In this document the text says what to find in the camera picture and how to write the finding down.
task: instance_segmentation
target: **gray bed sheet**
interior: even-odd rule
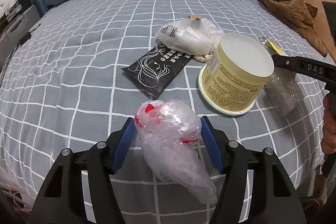
[[[325,61],[306,40],[272,16],[257,0],[70,0],[51,9],[32,38],[9,63],[0,90],[0,158],[7,172],[32,197],[63,148],[90,148],[106,140],[132,117],[148,95],[127,77],[132,64],[157,44],[160,26],[197,14],[224,32],[273,38],[290,55]],[[246,148],[274,149],[295,187],[323,158],[320,148],[324,84],[297,75],[304,102],[280,117],[262,91],[252,110],[240,117],[216,112],[202,97],[197,76],[202,63],[190,61],[160,99],[180,99],[215,128]],[[200,140],[199,158],[217,186]],[[248,216],[253,172],[248,173],[241,220]],[[207,223],[215,204],[198,202],[184,187],[159,181],[146,165],[138,136],[125,164],[112,178],[126,223]],[[94,219],[83,172],[87,214]]]

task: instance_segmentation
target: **brown slipper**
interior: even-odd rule
[[[315,216],[323,206],[323,200],[320,198],[300,198],[306,219]]]

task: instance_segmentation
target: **hand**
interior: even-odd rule
[[[336,120],[331,115],[328,95],[323,99],[323,139],[321,141],[322,151],[325,154],[336,152]]]

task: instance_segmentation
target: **paper tag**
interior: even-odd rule
[[[202,19],[201,16],[198,16],[198,15],[193,15],[193,14],[190,14],[189,15],[189,18],[194,18],[194,19]]]

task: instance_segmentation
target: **wet wipe package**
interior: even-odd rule
[[[136,62],[122,68],[156,99],[191,60],[192,55],[158,44]]]

